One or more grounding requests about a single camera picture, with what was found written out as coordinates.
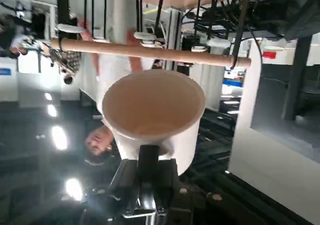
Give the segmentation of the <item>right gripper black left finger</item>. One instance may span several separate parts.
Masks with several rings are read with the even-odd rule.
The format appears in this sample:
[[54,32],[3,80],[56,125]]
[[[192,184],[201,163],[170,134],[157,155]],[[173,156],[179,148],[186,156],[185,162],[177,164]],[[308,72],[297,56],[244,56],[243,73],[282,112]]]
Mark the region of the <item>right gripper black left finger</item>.
[[122,160],[108,186],[87,189],[83,225],[108,225],[133,213],[138,194],[137,162]]

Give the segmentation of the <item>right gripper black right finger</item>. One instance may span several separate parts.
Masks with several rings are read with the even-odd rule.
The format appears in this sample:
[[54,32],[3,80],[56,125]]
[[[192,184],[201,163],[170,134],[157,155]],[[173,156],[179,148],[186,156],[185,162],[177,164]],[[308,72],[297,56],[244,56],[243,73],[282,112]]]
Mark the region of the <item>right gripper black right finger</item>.
[[181,184],[175,160],[160,160],[156,173],[157,225],[265,225],[230,195]]

